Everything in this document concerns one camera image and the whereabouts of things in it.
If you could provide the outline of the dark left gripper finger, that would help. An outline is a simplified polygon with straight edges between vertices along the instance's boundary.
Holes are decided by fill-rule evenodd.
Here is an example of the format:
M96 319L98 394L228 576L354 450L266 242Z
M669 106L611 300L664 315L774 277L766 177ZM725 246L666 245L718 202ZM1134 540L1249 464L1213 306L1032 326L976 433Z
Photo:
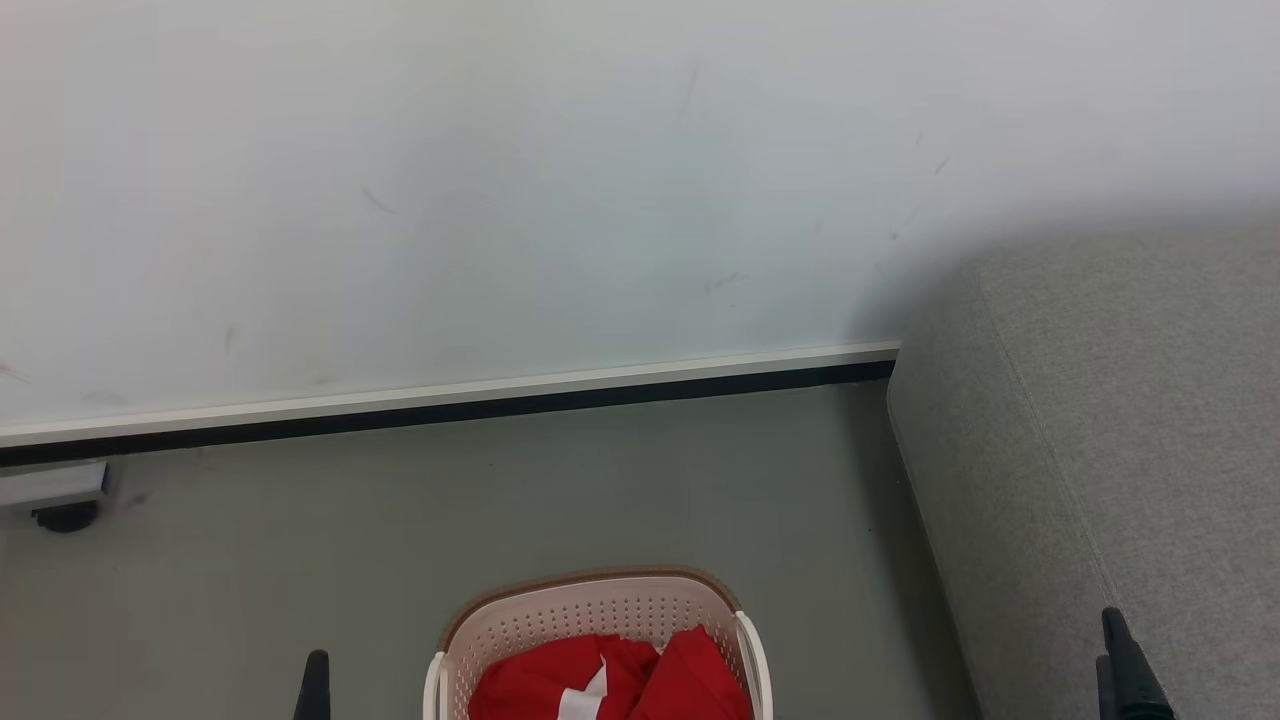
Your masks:
M292 719L332 719L330 659L325 650L314 650L306 659Z

